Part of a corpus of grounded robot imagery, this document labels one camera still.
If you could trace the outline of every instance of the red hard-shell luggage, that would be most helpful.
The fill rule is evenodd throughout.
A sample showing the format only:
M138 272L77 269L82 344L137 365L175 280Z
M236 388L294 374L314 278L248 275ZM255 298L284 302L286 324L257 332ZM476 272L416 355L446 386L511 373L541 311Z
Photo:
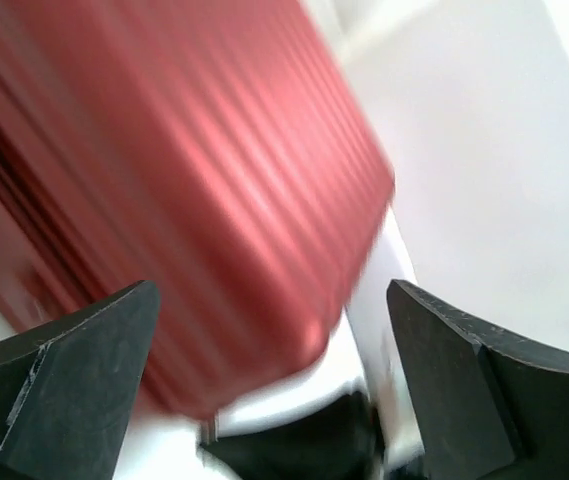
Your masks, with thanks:
M24 319L28 327L74 306L63 277L44 261L0 202L0 310L8 318Z
M197 419L319 358L393 191L294 1L0 0L0 157L62 296L158 284L144 384Z

